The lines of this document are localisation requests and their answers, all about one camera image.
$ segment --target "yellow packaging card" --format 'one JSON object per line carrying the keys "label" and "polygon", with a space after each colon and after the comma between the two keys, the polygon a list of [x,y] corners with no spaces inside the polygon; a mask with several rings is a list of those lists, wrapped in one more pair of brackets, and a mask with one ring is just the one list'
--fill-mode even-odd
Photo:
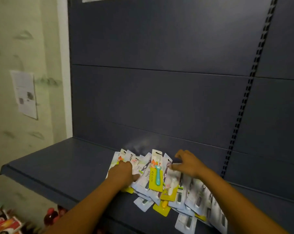
{"label": "yellow packaging card", "polygon": [[195,217],[201,219],[202,221],[206,222],[207,221],[207,217],[206,216],[203,216],[203,215],[199,215],[197,213],[195,213]]}
{"label": "yellow packaging card", "polygon": [[178,186],[176,186],[173,189],[173,193],[170,196],[168,195],[168,189],[164,189],[163,192],[161,193],[160,199],[174,202],[176,198],[176,194],[177,194],[177,189],[178,189]]}
{"label": "yellow packaging card", "polygon": [[170,212],[171,207],[167,206],[166,208],[162,208],[161,206],[162,202],[163,201],[160,202],[160,206],[158,206],[157,204],[154,204],[153,209],[166,217],[168,215],[168,212]]}
{"label": "yellow packaging card", "polygon": [[150,168],[150,176],[149,176],[149,189],[154,191],[163,191],[163,171],[160,170],[160,185],[156,185],[156,176],[157,176],[157,169]]}
{"label": "yellow packaging card", "polygon": [[133,189],[132,187],[127,187],[127,188],[123,188],[123,189],[121,190],[121,192],[128,192],[128,193],[130,193],[130,194],[133,194],[134,189]]}

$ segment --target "red bottle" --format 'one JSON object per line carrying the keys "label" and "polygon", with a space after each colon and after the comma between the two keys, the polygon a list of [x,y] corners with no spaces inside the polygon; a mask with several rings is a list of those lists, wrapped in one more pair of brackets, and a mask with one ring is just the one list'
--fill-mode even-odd
{"label": "red bottle", "polygon": [[46,216],[44,217],[44,225],[51,226],[53,225],[53,219],[58,216],[58,213],[54,208],[49,208]]}

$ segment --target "pile of toothbrush packages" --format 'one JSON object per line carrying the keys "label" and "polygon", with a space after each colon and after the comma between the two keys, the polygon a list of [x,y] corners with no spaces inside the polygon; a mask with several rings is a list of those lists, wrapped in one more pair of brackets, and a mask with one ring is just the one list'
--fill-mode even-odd
{"label": "pile of toothbrush packages", "polygon": [[139,197],[134,203],[143,212],[153,205],[155,211],[166,217],[173,209],[179,213],[175,228],[184,234],[195,232],[197,220],[227,233],[227,219],[209,189],[202,181],[171,170],[172,159],[166,153],[162,155],[153,149],[146,156],[136,156],[121,149],[115,152],[109,169],[119,161],[130,161],[132,174],[140,174],[136,182],[122,191],[136,193]]}

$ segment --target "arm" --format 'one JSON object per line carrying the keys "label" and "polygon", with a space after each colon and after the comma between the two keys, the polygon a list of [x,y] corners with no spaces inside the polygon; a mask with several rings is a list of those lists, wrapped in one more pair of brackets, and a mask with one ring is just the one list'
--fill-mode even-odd
{"label": "arm", "polygon": [[236,233],[287,233],[194,154],[179,150],[175,157],[180,158],[182,164],[173,164],[171,168],[200,179],[211,191]]}
{"label": "arm", "polygon": [[108,172],[107,179],[84,200],[60,218],[45,234],[90,234],[114,196],[124,187],[136,181],[132,164],[120,161]]}

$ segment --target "toothbrush handle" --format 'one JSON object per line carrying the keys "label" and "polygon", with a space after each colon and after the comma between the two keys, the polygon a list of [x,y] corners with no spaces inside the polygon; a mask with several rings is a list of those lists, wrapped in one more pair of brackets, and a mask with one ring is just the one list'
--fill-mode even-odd
{"label": "toothbrush handle", "polygon": [[161,184],[161,181],[160,181],[160,170],[157,169],[156,185],[159,186],[160,184]]}

